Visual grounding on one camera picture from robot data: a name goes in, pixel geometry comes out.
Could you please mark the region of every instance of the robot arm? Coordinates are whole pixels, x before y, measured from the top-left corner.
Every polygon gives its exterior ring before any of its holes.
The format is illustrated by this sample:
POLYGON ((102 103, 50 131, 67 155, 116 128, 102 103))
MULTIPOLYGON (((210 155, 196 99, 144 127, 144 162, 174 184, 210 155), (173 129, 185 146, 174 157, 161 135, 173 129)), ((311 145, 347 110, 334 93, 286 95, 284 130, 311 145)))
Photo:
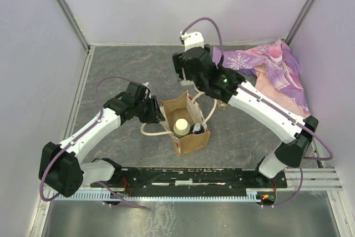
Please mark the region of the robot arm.
POLYGON ((312 116, 304 119, 287 111, 256 90, 236 71, 221 65, 217 68, 210 57, 210 47, 204 45, 201 33, 185 33, 180 39, 185 51, 174 54, 173 62, 176 73, 183 80, 181 84, 192 82, 206 95, 248 113, 280 138, 279 147, 259 163, 257 174, 261 174, 261 178, 272 179, 287 167, 299 167, 312 141, 312 136, 300 125, 314 132, 318 120, 312 116), (288 114, 293 121, 280 111, 288 114))
POLYGON ((39 178, 42 179, 54 156, 70 146, 51 167, 45 178, 46 184, 69 197, 81 185, 109 180, 117 167, 113 161, 103 159, 84 164, 82 161, 106 135, 133 117, 138 117, 142 123, 158 123, 164 120, 155 96, 150 97, 147 87, 135 82, 128 85, 126 92, 120 93, 104 104, 102 116, 99 113, 60 144, 50 142, 45 145, 42 150, 39 178))

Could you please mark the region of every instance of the gray marbled floor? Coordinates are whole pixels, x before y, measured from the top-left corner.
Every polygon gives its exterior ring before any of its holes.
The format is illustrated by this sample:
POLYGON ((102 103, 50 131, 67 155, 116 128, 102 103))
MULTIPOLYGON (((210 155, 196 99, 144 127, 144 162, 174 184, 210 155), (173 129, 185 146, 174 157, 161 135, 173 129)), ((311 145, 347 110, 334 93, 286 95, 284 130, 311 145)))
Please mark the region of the gray marbled floor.
MULTIPOLYGON (((226 50, 245 47, 226 47, 226 50)), ((171 55, 182 47, 96 47, 84 94, 75 123, 75 131, 84 126, 98 112, 94 87, 98 80, 110 75, 122 75, 137 82, 149 82, 158 102, 175 99, 186 91, 178 83, 171 55)), ((127 82, 119 79, 104 81, 99 87, 103 101, 126 89, 127 82)), ((208 114, 213 100, 202 96, 198 100, 208 114)), ((85 158, 108 157, 124 166, 151 167, 244 167, 254 168, 262 157, 279 144, 273 132, 236 108, 217 109, 208 123, 211 131, 207 147, 194 153, 176 155, 167 135, 147 137, 140 132, 140 122, 132 119, 111 132, 85 158)), ((161 131, 160 125, 147 125, 146 131, 161 131)), ((316 168, 315 162, 304 161, 305 168, 316 168)))

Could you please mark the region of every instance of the bag handle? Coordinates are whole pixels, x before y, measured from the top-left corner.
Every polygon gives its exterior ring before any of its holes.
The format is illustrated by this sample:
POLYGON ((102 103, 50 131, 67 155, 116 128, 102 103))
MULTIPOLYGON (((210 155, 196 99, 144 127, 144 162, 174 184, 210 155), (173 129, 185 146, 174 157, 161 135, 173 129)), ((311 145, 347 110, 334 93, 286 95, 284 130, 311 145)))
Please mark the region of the bag handle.
MULTIPOLYGON (((194 98, 191 100, 193 103, 196 101, 196 99, 198 99, 198 97, 200 97, 201 95, 203 95, 205 92, 198 92, 197 95, 194 96, 194 98)), ((210 114, 204 119, 204 123, 207 123, 207 121, 212 117, 214 111, 216 110, 217 107, 217 100, 215 99, 214 103, 213 103, 213 107, 210 111, 210 114)), ((146 123, 143 123, 142 126, 140 127, 140 132, 146 136, 158 136, 158 135, 164 135, 164 134, 174 134, 172 131, 170 130, 166 130, 164 132, 157 132, 157 133, 147 133, 144 130, 144 127, 146 126, 146 123)))

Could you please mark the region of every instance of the brown paper bag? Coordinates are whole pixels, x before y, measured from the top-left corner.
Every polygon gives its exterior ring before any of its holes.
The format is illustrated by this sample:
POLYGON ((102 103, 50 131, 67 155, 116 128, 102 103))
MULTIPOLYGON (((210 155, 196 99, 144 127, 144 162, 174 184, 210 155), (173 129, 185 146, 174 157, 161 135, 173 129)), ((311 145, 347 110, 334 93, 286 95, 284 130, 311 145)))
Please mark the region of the brown paper bag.
POLYGON ((166 131, 160 133, 147 133, 144 131, 145 124, 143 124, 141 126, 141 132, 145 135, 169 134, 173 140, 173 145, 178 156, 185 155, 205 147, 210 139, 210 132, 207 129, 206 122, 214 112, 217 101, 215 100, 213 109, 205 119, 200 106, 197 102, 195 102, 196 98, 202 94, 203 93, 200 92, 192 98, 188 92, 186 92, 176 100, 162 101, 160 110, 165 117, 165 121, 161 122, 161 125, 166 131), (190 134, 179 139, 175 137, 173 133, 173 126, 178 119, 186 119, 191 126, 198 122, 202 125, 205 132, 202 134, 190 134))

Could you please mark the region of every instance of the pink cloth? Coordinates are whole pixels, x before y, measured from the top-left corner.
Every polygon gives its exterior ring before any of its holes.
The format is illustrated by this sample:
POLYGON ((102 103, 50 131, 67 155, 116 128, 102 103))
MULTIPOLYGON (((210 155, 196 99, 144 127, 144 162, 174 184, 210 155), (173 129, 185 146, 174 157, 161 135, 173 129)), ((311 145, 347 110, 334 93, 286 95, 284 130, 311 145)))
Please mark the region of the pink cloth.
MULTIPOLYGON (((310 115, 304 90, 298 78, 300 65, 291 49, 282 40, 273 45, 258 46, 246 51, 224 51, 223 66, 257 77, 256 89, 297 115, 310 115)), ((221 51, 214 47, 213 61, 218 63, 221 51)))
POLYGON ((259 90, 263 95, 270 98, 275 103, 279 104, 288 111, 307 118, 311 115, 306 112, 300 105, 298 105, 293 99, 277 90, 270 82, 269 77, 266 74, 265 64, 255 67, 257 80, 255 88, 259 90))

